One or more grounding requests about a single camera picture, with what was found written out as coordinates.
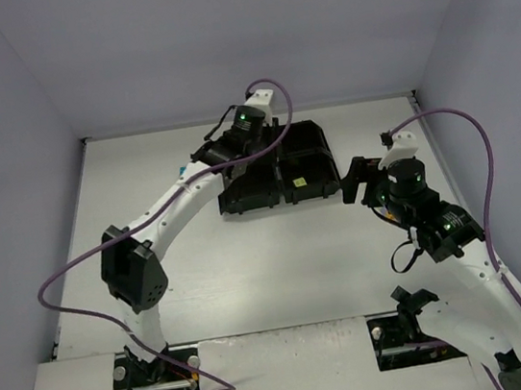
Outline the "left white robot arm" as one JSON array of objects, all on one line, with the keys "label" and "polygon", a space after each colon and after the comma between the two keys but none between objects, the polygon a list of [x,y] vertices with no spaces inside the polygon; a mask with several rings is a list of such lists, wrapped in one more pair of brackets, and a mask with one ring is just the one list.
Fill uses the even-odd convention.
[{"label": "left white robot arm", "polygon": [[136,360],[150,365],[157,353],[167,348],[162,334],[158,303],[169,284],[161,261],[175,237],[211,200],[216,199],[231,183],[246,173],[248,165],[208,172],[194,183],[188,179],[202,170],[230,160],[251,157],[267,147],[271,135],[272,108],[254,99],[236,108],[234,122],[216,140],[208,140],[191,156],[179,180],[155,204],[127,227],[109,226],[102,241],[109,242],[124,232],[133,231],[157,212],[167,200],[181,190],[181,195],[140,232],[123,239],[101,254],[101,279],[121,307],[122,319],[134,336],[150,349],[146,351],[133,341],[126,351]]}]

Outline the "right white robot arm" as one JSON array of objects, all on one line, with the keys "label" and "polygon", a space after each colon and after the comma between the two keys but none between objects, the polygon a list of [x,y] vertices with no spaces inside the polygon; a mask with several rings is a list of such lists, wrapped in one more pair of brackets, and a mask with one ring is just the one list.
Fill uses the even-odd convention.
[{"label": "right white robot arm", "polygon": [[463,207],[441,199],[427,185],[423,161],[400,158],[383,166],[354,157],[341,182],[344,204],[353,204],[361,184],[362,204],[407,233],[414,258],[429,256],[447,279],[465,290],[488,314],[491,325],[453,309],[431,288],[392,292],[398,320],[409,338],[441,340],[481,362],[500,390],[521,390],[521,283],[490,253],[482,227]]}]

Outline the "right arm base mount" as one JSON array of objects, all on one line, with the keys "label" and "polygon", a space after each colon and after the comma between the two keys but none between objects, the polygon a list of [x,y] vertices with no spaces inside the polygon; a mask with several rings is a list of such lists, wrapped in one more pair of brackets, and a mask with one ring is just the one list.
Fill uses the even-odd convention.
[{"label": "right arm base mount", "polygon": [[365,320],[378,368],[382,372],[421,367],[466,357],[455,347],[425,335],[410,335],[397,314]]}]

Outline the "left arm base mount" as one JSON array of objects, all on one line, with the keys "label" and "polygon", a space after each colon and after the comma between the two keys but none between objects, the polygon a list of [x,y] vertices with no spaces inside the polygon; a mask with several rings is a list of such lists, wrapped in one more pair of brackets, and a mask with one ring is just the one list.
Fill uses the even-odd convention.
[{"label": "left arm base mount", "polygon": [[136,363],[117,353],[112,367],[112,390],[200,390],[196,373],[167,361]]}]

